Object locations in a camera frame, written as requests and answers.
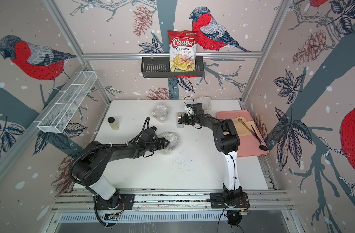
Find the bubble wrap sheet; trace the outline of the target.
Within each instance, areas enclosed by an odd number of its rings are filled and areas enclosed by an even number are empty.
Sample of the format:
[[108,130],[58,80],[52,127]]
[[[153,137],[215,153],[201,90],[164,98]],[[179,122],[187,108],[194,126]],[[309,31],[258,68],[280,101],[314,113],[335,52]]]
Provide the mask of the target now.
[[160,123],[165,123],[167,121],[168,111],[169,107],[164,104],[159,104],[152,110],[152,115]]
[[169,155],[176,150],[179,145],[179,137],[176,133],[165,132],[161,134],[160,137],[163,137],[169,141],[168,146],[160,151],[162,154]]
[[211,111],[211,98],[209,96],[198,97],[195,102],[202,103],[202,109],[205,113]]

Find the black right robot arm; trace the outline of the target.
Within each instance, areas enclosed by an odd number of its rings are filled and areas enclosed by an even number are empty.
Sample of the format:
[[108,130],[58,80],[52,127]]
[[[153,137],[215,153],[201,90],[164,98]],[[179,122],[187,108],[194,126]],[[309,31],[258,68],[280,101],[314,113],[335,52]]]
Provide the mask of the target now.
[[213,140],[217,150],[224,154],[226,175],[223,183],[223,197],[227,205],[243,197],[237,169],[237,155],[240,138],[231,119],[217,119],[210,114],[184,114],[178,122],[184,125],[206,127],[212,130]]

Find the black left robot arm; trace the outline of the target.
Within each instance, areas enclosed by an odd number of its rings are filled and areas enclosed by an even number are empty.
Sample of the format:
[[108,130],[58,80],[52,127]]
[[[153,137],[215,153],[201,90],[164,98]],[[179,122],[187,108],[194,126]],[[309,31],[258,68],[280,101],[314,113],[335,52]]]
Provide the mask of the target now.
[[125,144],[101,144],[93,141],[73,160],[68,177],[88,189],[95,198],[105,202],[107,208],[115,209],[120,204],[120,197],[117,188],[103,175],[108,163],[145,157],[147,152],[153,155],[169,144],[169,140],[157,136],[140,136]]

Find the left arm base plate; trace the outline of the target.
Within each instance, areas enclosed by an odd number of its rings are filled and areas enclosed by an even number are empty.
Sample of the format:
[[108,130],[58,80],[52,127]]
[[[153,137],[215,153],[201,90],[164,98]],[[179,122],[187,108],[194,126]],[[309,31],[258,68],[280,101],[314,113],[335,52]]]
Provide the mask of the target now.
[[105,200],[99,195],[93,198],[97,210],[131,210],[133,208],[135,194],[115,194],[109,200]]

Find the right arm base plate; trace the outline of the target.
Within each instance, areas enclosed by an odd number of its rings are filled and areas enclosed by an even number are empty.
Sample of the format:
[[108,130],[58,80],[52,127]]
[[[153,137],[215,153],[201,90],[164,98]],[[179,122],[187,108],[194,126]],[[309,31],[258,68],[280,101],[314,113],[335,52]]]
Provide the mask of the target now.
[[223,193],[210,193],[209,202],[212,209],[228,208],[250,208],[250,203],[247,193],[243,192],[241,196],[237,195],[234,198],[225,196]]

